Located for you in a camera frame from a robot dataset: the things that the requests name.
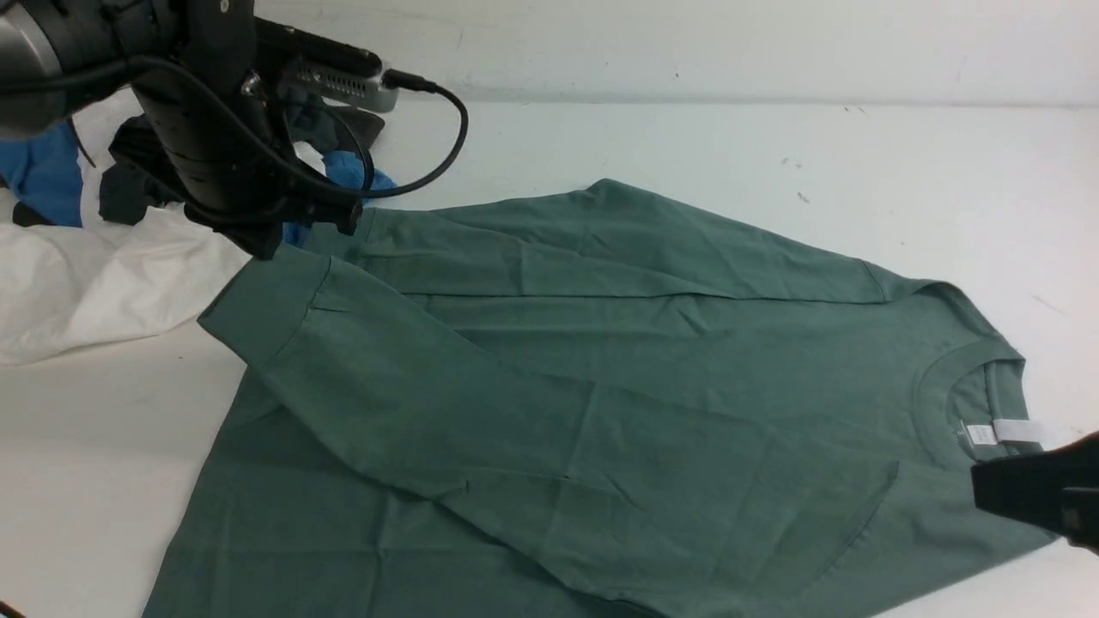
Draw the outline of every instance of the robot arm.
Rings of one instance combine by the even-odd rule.
[[[116,157],[185,196],[188,218],[270,257],[284,221],[351,234],[367,197],[434,180],[468,129],[462,102],[377,55],[254,16],[254,0],[0,0],[0,137],[26,139],[130,85],[156,140],[121,135]],[[436,92],[462,113],[455,147],[406,187],[348,190],[300,164],[285,121],[293,87],[376,112],[397,89]]]

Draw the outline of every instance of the blue cloth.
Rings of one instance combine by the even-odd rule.
[[[358,161],[358,157],[354,153],[345,151],[333,151],[324,155],[324,174],[336,185],[349,189],[360,188],[363,180],[366,178],[366,169],[363,167],[363,162]],[[381,172],[375,170],[370,190],[378,191],[393,188],[397,188],[397,183],[393,183],[392,178]],[[363,200],[363,206],[366,206],[370,201],[374,200]],[[308,238],[309,228],[301,223],[286,223],[282,227],[282,241],[287,244],[301,246]]]
[[[57,225],[79,228],[84,179],[67,122],[25,142],[0,141],[0,176],[15,197]]]

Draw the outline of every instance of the white surface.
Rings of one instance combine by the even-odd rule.
[[[945,278],[1030,358],[1031,412],[1059,429],[1056,443],[1099,430],[1099,111],[471,111],[454,169],[388,206],[551,194],[607,176]],[[406,101],[379,167],[419,176],[447,150],[454,118],[443,103]],[[138,615],[241,371],[193,324],[0,369],[0,595],[34,618]],[[1058,543],[889,616],[1085,618],[1096,582],[1099,559]]]
[[[260,0],[481,100],[1099,103],[1094,0]]]

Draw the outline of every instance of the shirt label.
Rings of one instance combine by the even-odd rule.
[[[1042,426],[1032,420],[996,419],[992,429],[1001,442],[1042,441]]]
[[[966,430],[974,446],[995,446],[1000,443],[996,439],[996,430],[990,424],[969,424],[966,426]]]

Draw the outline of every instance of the sleeve seam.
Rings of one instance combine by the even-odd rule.
[[[870,265],[867,264],[865,260],[859,260],[858,263],[863,265],[863,269],[866,271],[866,276],[869,277],[870,280],[874,282],[874,285],[878,288],[878,294],[881,295],[881,302],[888,302],[889,298],[886,296],[886,290],[881,287],[881,282],[874,276],[874,272],[870,271]]]
[[[309,317],[309,312],[312,310],[313,304],[317,301],[317,297],[321,294],[321,288],[323,288],[329,280],[329,274],[332,272],[332,262],[334,258],[329,256],[328,260],[329,263],[324,268],[324,276],[321,277],[321,283],[318,284],[317,288],[313,290],[313,296],[311,296],[309,298],[309,302],[306,304],[306,310],[301,313],[301,319],[298,320],[298,325],[295,327],[293,333],[291,333],[290,336],[286,338],[286,341],[284,341],[282,344],[278,346],[278,350],[276,350],[274,354],[271,354],[270,356],[267,357],[266,361],[264,361],[264,364],[259,367],[260,371],[267,369],[267,367],[270,366],[270,364],[275,361],[275,358],[278,358],[279,355],[282,354],[282,351],[286,350],[291,343],[293,343],[295,340],[298,339],[298,334],[301,332],[302,324]]]

